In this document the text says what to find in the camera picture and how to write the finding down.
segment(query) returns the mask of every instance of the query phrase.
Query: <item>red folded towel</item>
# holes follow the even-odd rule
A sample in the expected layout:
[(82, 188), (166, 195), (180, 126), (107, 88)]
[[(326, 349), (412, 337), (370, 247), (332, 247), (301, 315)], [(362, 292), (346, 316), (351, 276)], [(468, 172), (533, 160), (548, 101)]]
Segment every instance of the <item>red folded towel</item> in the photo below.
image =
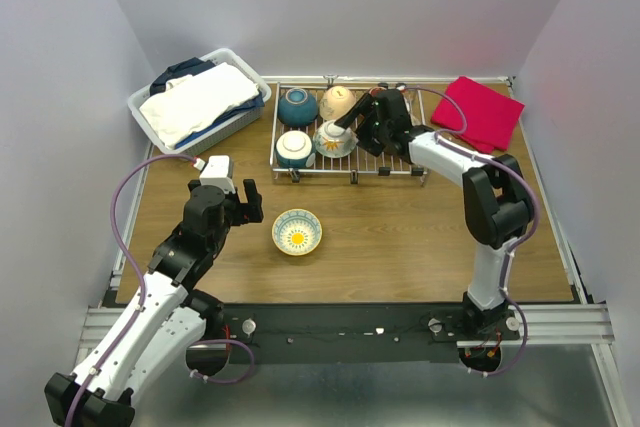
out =
[[(505, 97), (489, 87), (467, 77), (452, 82), (446, 93), (455, 100), (467, 117), (467, 131), (459, 135), (479, 152), (490, 154), (494, 149), (507, 150), (524, 105)], [(460, 114), (446, 99), (442, 99), (431, 122), (447, 129), (462, 128)]]

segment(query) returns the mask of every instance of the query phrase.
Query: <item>gray wall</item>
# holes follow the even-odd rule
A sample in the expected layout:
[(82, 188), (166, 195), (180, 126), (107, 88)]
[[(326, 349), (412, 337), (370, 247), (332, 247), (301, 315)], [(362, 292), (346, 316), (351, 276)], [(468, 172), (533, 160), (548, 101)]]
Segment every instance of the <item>gray wall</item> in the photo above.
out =
[(144, 155), (125, 100), (152, 72), (116, 0), (0, 10), (0, 424), (51, 425), (44, 385), (73, 366), (116, 253), (111, 192)]
[(606, 299), (640, 425), (640, 9), (561, 0), (517, 83), (550, 199), (587, 286)]
[(156, 71), (230, 47), (269, 75), (514, 74), (558, 0), (118, 0)]

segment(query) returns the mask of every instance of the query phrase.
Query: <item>wooden table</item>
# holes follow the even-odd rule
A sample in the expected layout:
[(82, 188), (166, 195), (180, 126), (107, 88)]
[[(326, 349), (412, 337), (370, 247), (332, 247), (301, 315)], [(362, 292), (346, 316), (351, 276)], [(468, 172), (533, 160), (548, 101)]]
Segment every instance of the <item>wooden table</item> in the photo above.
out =
[[(275, 94), (276, 86), (271, 87)], [(508, 95), (504, 84), (490, 87)], [(430, 118), (439, 99), (422, 97)], [(225, 302), (460, 300), (471, 281), (475, 251), (464, 223), (462, 191), (436, 173), (422, 188), (410, 177), (361, 176), (358, 185), (350, 185), (348, 176), (303, 177), (300, 184), (274, 181), (269, 167), (273, 109), (274, 97), (260, 120), (201, 154), (230, 155), (239, 186), (244, 178), (255, 179), (265, 218), (231, 230), (198, 288)], [(509, 153), (536, 184), (519, 128)], [(197, 171), (184, 162), (151, 165), (131, 239), (141, 265), (181, 220), (193, 178)], [(323, 225), (321, 244), (304, 257), (283, 254), (271, 239), (273, 221), (291, 208), (314, 212)], [(117, 300), (128, 302), (136, 288), (127, 265)], [(521, 301), (572, 299), (546, 212), (536, 235), (516, 253), (510, 291)]]

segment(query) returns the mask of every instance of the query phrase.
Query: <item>wire rack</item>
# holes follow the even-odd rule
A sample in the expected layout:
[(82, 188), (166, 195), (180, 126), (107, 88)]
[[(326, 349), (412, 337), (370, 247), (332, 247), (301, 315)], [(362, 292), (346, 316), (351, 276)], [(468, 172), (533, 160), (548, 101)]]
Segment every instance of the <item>wire rack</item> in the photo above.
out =
[[(370, 85), (353, 85), (349, 83), (341, 83), (349, 90), (351, 90), (357, 98), (360, 98), (365, 92), (371, 89)], [(377, 175), (377, 176), (406, 176), (406, 177), (418, 177), (420, 179), (420, 185), (424, 185), (427, 177), (425, 169), (412, 166), (402, 159), (394, 157), (393, 155), (383, 153), (380, 157), (374, 157), (373, 155), (365, 152), (364, 150), (356, 147), (351, 154), (342, 157), (340, 159), (331, 159), (325, 157), (319, 153), (316, 154), (316, 159), (312, 167), (306, 169), (291, 169), (283, 168), (278, 165), (274, 149), (278, 138), (287, 131), (299, 130), (305, 132), (309, 137), (313, 138), (313, 134), (323, 120), (316, 118), (311, 125), (304, 128), (291, 128), (284, 125), (278, 120), (278, 102), (280, 98), (286, 93), (287, 90), (298, 88), (305, 89), (309, 92), (309, 95), (313, 95), (317, 102), (320, 102), (324, 92), (332, 86), (329, 85), (282, 85), (278, 83), (276, 88), (275, 109), (273, 112), (273, 132), (271, 136), (271, 155), (269, 157), (269, 165), (274, 173), (274, 178), (277, 179), (280, 174), (285, 174), (291, 177), (292, 182), (299, 183), (302, 176), (307, 174), (317, 175), (341, 175), (348, 177), (352, 184), (357, 184), (360, 175)], [(405, 92), (405, 99), (410, 107), (411, 118), (414, 125), (425, 124), (424, 106), (422, 104), (422, 97), (415, 90), (409, 90)], [(356, 120), (353, 128), (358, 127), (358, 121)]]

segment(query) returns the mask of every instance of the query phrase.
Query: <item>laundry basket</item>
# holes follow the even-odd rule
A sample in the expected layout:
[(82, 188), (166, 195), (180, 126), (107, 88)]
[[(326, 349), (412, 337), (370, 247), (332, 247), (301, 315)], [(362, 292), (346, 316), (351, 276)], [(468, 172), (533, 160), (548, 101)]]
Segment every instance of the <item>laundry basket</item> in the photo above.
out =
[[(255, 70), (249, 67), (244, 60), (242, 60), (238, 55), (236, 55), (230, 49), (218, 49), (210, 54), (205, 55), (204, 57), (200, 57), (201, 60), (210, 60), (214, 64), (218, 65), (222, 62), (226, 62), (229, 65), (233, 65), (237, 67), (240, 72), (246, 75), (249, 79), (253, 80), (260, 90), (260, 94), (262, 95), (262, 100), (266, 102), (271, 97), (271, 88), (267, 85), (267, 83), (262, 80)], [(133, 118), (136, 119), (136, 122), (140, 125), (142, 130), (144, 130), (147, 137), (153, 142), (153, 145), (158, 147), (160, 151), (164, 154), (180, 154), (185, 153), (188, 155), (198, 155), (209, 147), (217, 144), (218, 142), (226, 139), (231, 134), (237, 132), (241, 128), (249, 125), (254, 120), (262, 117), (262, 112), (264, 110), (264, 106), (256, 107), (251, 110), (240, 112), (238, 115), (234, 115), (230, 119), (225, 120), (220, 125), (217, 125), (210, 131), (202, 134), (196, 139), (193, 139), (191, 142), (182, 145), (176, 149), (170, 149), (158, 138), (156, 133), (153, 131), (147, 119), (140, 113), (140, 107), (142, 104), (149, 98), (149, 87), (143, 87), (131, 97), (127, 101), (127, 105), (131, 110), (131, 114)]]

